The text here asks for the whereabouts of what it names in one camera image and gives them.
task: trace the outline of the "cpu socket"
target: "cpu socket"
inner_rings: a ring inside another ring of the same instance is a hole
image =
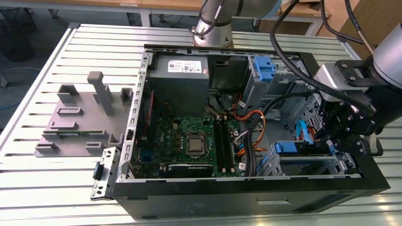
[[[186,154],[198,159],[206,154],[206,135],[203,133],[189,133]]]

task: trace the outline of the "slotted metal table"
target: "slotted metal table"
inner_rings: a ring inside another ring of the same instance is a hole
[[[273,50],[269,35],[234,32],[236,48]],[[320,64],[357,58],[333,38],[278,35],[286,51],[312,52]],[[90,201],[98,157],[37,158],[33,153],[55,110],[62,84],[94,91],[90,71],[103,71],[111,91],[133,87],[145,44],[191,45],[183,29],[82,24],[69,28],[0,136],[0,225],[390,225],[402,222],[402,120],[380,135],[376,159],[392,189],[320,214],[135,221],[115,201]]]

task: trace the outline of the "ram slot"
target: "ram slot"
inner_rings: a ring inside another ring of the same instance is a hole
[[[234,173],[233,151],[231,151],[231,142],[230,142],[230,134],[229,134],[226,119],[221,120],[221,138],[222,138],[222,148],[225,154],[225,168],[227,172]]]
[[[214,120],[214,136],[215,136],[215,152],[218,161],[218,170],[226,172],[225,168],[225,152],[222,147],[222,134],[221,134],[221,119]]]

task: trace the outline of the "open computer tower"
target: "open computer tower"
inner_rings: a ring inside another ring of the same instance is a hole
[[[316,75],[310,53],[288,56]],[[138,219],[189,218],[321,212],[386,190],[370,155],[309,148],[322,127],[318,93],[281,102],[258,123],[248,176],[240,137],[252,121],[234,112],[309,90],[273,51],[147,45],[125,143],[105,150],[93,200],[115,199]]]

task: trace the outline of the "power supply label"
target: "power supply label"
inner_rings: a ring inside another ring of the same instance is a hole
[[[173,73],[202,73],[202,62],[190,60],[171,60],[169,72]]]

